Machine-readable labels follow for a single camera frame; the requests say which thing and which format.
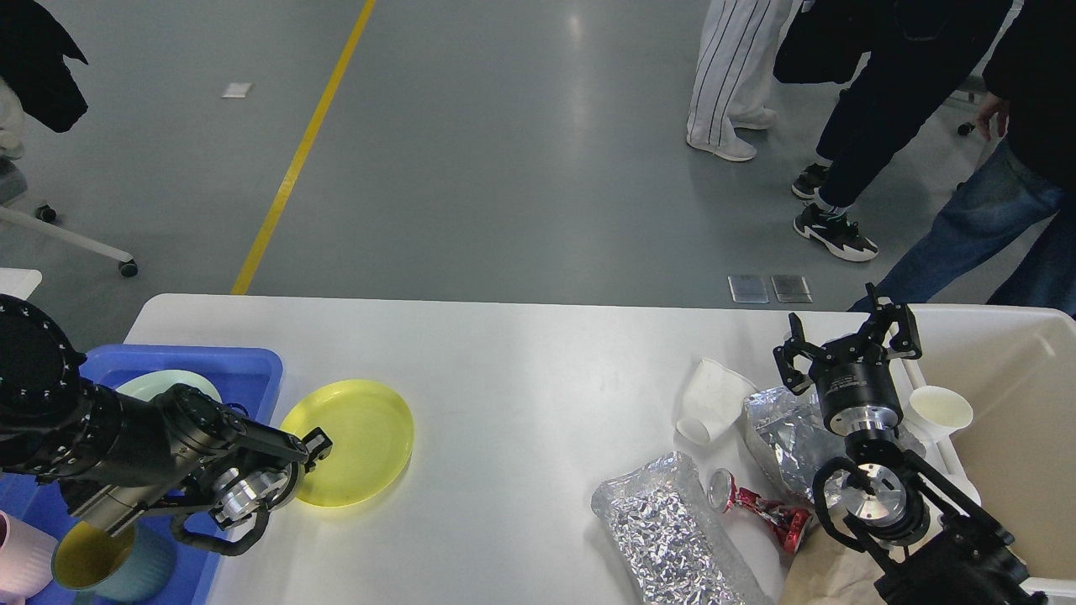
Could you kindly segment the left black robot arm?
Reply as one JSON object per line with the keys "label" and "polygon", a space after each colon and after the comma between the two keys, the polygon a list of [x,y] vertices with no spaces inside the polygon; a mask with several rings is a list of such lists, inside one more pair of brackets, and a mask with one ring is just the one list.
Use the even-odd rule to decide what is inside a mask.
{"label": "left black robot arm", "polygon": [[323,430],[269,428],[196,386],[139,400],[81,375],[49,315],[4,295],[3,472],[56,482],[71,517],[119,536],[146,516],[174,539],[242,555],[332,451]]}

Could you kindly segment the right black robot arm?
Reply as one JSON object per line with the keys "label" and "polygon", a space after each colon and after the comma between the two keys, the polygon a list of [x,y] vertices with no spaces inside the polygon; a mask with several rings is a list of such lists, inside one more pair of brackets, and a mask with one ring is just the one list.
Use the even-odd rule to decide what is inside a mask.
{"label": "right black robot arm", "polygon": [[870,314],[856,333],[811,344],[790,315],[790,337],[773,350],[787,386],[815,388],[823,428],[844,453],[815,472],[811,501],[824,532],[868,554],[888,604],[1046,604],[1027,592],[1014,536],[917,452],[900,444],[904,413],[890,363],[922,348],[907,305],[866,284]]}

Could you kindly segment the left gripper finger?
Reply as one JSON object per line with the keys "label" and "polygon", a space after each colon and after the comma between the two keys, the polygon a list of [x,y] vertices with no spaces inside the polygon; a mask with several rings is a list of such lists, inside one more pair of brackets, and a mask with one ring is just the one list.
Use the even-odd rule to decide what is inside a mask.
{"label": "left gripper finger", "polygon": [[296,493],[301,482],[303,482],[305,476],[305,464],[288,464],[288,467],[282,472],[282,479],[279,486],[274,487],[268,497],[265,497],[266,510],[272,513],[274,510],[288,505],[296,497]]}
{"label": "left gripper finger", "polygon": [[332,440],[322,428],[310,430],[303,439],[301,439],[301,444],[303,444],[308,453],[305,462],[306,465],[318,465],[332,451]]}

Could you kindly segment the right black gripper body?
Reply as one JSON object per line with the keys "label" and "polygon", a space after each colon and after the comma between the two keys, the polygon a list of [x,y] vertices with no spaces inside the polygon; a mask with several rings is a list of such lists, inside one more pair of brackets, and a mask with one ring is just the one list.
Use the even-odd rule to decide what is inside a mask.
{"label": "right black gripper body", "polygon": [[822,344],[810,378],[824,426],[833,434],[898,428],[903,413],[884,344],[858,338]]}

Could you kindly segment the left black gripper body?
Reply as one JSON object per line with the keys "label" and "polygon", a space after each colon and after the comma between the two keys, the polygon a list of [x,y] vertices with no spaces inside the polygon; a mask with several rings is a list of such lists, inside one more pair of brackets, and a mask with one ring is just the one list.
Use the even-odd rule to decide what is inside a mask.
{"label": "left black gripper body", "polygon": [[288,464],[305,464],[308,453],[301,441],[298,450],[298,460],[282,462],[269,460],[261,453],[242,453],[224,465],[222,470],[212,472],[210,486],[214,504],[210,513],[220,529],[226,531],[245,524],[259,506],[265,506],[265,497],[279,486]]}

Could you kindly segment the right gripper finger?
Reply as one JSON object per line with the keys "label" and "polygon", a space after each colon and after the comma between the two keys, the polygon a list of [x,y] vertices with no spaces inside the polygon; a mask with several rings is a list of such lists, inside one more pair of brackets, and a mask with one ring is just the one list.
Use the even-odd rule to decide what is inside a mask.
{"label": "right gripper finger", "polygon": [[[778,368],[778,374],[783,380],[783,386],[788,388],[794,395],[799,396],[815,384],[815,365],[826,368],[831,366],[831,353],[827,349],[819,344],[811,344],[804,336],[804,327],[799,315],[789,314],[790,336],[783,344],[773,349],[773,357]],[[808,371],[802,372],[795,365],[795,360],[803,357],[809,360],[811,367]]]}
{"label": "right gripper finger", "polygon": [[855,334],[844,344],[844,361],[854,364],[888,364],[895,358],[918,360],[923,349],[917,320],[910,307],[892,302],[878,294],[875,284],[865,284],[870,311]]}

